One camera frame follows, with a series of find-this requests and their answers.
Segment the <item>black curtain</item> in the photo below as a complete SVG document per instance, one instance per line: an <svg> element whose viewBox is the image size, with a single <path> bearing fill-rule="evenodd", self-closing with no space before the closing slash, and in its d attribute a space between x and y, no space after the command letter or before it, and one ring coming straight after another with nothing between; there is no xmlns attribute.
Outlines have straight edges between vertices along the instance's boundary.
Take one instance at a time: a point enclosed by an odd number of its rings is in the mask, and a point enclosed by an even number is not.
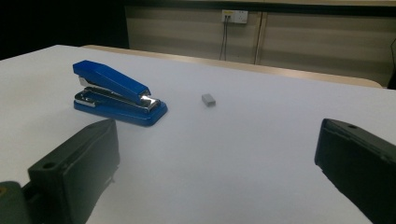
<svg viewBox="0 0 396 224"><path fill-rule="evenodd" d="M0 60L54 45L127 48L122 0L0 0Z"/></svg>

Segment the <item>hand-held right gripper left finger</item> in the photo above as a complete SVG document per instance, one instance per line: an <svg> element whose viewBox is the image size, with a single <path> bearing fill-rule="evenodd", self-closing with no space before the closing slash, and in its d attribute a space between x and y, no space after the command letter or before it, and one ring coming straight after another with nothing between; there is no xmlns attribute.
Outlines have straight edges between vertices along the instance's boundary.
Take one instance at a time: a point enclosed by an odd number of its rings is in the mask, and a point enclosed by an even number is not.
<svg viewBox="0 0 396 224"><path fill-rule="evenodd" d="M120 164L116 121L90 124L28 169L44 224L85 224Z"/></svg>

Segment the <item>blue stapler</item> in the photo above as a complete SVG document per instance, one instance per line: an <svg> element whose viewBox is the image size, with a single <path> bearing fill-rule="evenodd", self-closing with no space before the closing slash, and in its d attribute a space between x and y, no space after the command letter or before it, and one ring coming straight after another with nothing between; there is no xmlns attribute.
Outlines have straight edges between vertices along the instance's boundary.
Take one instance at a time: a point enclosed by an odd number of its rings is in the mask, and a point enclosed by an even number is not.
<svg viewBox="0 0 396 224"><path fill-rule="evenodd" d="M84 87L75 95L76 110L139 126L152 126L167 112L147 86L105 64L85 60L73 71Z"/></svg>

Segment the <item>black horizontal bar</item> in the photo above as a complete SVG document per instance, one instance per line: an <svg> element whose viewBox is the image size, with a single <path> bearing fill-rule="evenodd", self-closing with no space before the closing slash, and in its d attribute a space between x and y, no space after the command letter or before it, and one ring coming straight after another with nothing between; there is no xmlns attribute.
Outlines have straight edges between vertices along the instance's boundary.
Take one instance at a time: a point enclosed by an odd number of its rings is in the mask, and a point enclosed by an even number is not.
<svg viewBox="0 0 396 224"><path fill-rule="evenodd" d="M130 7L177 7L205 9L241 9L275 13L323 14L396 18L396 6L341 6L294 3L251 3L202 0L124 0Z"/></svg>

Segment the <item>white board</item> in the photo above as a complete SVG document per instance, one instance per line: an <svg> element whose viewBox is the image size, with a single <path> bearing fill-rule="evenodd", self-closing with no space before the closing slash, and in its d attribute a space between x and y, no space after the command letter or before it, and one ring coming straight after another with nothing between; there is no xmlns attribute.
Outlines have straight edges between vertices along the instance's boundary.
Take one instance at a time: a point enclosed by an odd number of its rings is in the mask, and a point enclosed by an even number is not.
<svg viewBox="0 0 396 224"><path fill-rule="evenodd" d="M0 61L0 181L27 182L32 164L96 122L73 107L83 60L168 107L153 126L119 124L120 168L88 224L370 224L315 165L318 133L338 119L396 145L396 91L95 49Z"/></svg>

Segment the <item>white wall socket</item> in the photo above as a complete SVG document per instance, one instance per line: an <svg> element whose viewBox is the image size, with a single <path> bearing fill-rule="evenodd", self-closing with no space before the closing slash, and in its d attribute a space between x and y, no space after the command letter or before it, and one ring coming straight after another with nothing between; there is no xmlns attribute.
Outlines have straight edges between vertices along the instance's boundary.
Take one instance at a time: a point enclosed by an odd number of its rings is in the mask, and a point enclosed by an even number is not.
<svg viewBox="0 0 396 224"><path fill-rule="evenodd" d="M230 10L223 9L221 11L221 21L222 22L230 22L230 23L238 23L238 24L246 24L248 22L248 12L245 10Z"/></svg>

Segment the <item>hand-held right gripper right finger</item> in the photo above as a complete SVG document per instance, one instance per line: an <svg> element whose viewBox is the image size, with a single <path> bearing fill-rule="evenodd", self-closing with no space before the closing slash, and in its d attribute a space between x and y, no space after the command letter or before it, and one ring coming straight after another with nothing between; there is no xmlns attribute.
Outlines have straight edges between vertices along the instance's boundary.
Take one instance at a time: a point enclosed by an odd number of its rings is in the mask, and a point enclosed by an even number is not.
<svg viewBox="0 0 396 224"><path fill-rule="evenodd" d="M396 146L335 119L320 126L315 165L373 224L396 224Z"/></svg>

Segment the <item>gray staple block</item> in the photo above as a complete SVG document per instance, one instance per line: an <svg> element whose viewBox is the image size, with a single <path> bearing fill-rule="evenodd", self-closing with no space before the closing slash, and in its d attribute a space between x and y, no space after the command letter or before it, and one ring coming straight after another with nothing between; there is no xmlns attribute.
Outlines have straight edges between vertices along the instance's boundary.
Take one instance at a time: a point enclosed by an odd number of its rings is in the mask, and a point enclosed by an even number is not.
<svg viewBox="0 0 396 224"><path fill-rule="evenodd" d="M203 94L202 101L206 106L213 106L216 104L216 100L210 93Z"/></svg>

